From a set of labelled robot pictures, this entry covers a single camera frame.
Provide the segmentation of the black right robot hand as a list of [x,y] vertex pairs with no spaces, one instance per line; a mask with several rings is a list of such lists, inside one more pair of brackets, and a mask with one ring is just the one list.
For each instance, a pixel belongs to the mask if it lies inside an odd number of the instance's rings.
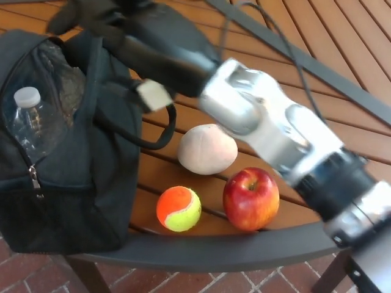
[[176,93],[197,98],[221,58],[206,36],[172,7],[154,1],[67,1],[46,31],[80,26],[145,81],[135,88],[145,112],[160,110]]

